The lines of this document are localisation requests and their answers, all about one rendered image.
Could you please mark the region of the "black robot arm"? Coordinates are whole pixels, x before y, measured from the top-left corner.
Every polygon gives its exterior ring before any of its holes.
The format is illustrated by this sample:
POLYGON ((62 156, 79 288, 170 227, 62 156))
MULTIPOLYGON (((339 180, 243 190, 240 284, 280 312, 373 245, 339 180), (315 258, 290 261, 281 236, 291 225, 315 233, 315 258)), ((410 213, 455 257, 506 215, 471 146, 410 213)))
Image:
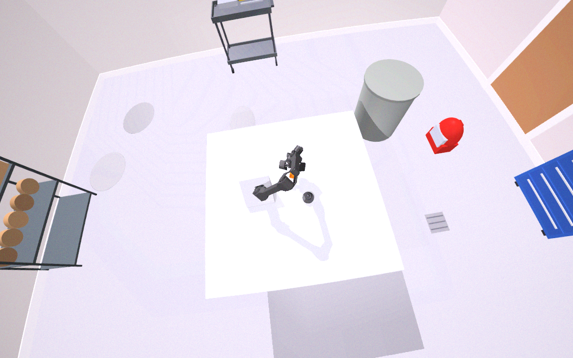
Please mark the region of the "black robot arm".
POLYGON ((271 195, 272 193, 276 193, 281 190, 285 192, 292 190, 293 187, 296 185, 297 177, 300 173, 299 164, 302 161, 302 157, 300 156, 300 154, 303 151, 304 151, 303 147, 296 145, 295 149, 291 153, 287 153, 286 155, 287 159, 285 160, 285 162, 291 165, 291 169, 289 170, 289 172, 284 173, 283 176, 280 177, 278 183, 269 186, 268 188, 266 188, 264 185, 256 186, 252 194, 256 196, 256 198, 258 198, 260 201, 266 201, 268 199, 268 196, 271 195), (293 174, 294 176, 293 182, 286 176, 287 173, 293 174))

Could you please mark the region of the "dark grey round pedestal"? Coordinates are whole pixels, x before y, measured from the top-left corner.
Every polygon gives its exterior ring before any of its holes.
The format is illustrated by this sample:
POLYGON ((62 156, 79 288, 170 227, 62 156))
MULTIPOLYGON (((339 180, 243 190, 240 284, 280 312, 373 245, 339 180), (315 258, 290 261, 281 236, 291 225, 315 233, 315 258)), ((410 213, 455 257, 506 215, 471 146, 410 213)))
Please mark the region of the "dark grey round pedestal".
POLYGON ((305 203, 311 203, 314 200, 314 195, 311 192, 305 192, 302 199, 305 203))

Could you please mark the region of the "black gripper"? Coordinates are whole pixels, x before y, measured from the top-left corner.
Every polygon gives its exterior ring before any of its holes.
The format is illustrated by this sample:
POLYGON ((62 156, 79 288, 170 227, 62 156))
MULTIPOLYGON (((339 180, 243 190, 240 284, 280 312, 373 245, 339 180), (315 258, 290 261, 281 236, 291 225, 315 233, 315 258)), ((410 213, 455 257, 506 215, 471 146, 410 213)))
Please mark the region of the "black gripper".
MULTIPOLYGON (((287 170, 287 167, 289 169, 291 169, 291 165, 286 164, 285 160, 280 160, 280 164, 279 164, 279 168, 283 169, 283 170, 287 170)), ((305 163, 301 162, 299 165, 299 171, 300 172, 304 172, 305 171, 305 163)))

